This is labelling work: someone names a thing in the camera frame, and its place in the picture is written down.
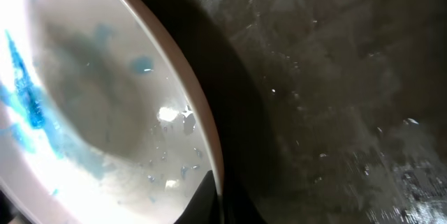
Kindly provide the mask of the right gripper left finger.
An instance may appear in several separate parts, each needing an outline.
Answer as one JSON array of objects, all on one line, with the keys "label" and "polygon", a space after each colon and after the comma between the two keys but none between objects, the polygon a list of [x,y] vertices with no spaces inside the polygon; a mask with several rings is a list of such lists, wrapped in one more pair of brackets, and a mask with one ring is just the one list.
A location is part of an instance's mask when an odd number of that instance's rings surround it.
[{"label": "right gripper left finger", "polygon": [[212,171],[208,171],[175,224],[220,224],[220,208]]}]

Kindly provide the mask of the white plate front stained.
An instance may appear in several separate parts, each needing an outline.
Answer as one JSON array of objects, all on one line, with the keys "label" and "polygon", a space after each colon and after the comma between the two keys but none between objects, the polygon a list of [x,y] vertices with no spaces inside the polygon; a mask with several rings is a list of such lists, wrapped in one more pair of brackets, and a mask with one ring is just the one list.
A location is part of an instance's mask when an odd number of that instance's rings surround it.
[{"label": "white plate front stained", "polygon": [[1,0],[1,191],[31,223],[175,223],[224,164],[142,0]]}]

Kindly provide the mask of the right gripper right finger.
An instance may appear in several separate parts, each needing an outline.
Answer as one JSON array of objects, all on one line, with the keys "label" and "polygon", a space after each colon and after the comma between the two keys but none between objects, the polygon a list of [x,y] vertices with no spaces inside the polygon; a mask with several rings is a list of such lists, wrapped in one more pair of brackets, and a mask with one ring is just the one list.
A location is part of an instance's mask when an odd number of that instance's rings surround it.
[{"label": "right gripper right finger", "polygon": [[223,191],[225,224],[266,224],[239,183],[227,181]]}]

